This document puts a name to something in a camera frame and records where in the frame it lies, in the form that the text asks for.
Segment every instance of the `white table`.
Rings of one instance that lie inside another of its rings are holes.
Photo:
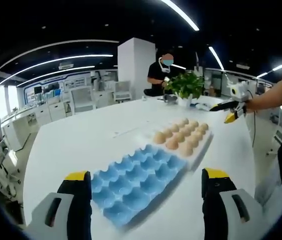
[[[218,98],[202,96],[198,102],[216,104]],[[113,161],[140,147],[134,138],[154,122],[175,118],[206,122],[213,140],[195,172],[187,172],[159,207],[134,228],[122,231],[105,218],[91,201],[91,234],[95,240],[204,238],[201,198],[202,168],[226,171],[238,189],[255,192],[255,164],[251,138],[242,117],[224,124],[227,112],[185,110],[148,98],[84,112],[44,125],[34,141],[25,172],[23,205],[25,222],[32,210],[50,192],[56,192],[66,175],[88,170],[106,170]]]

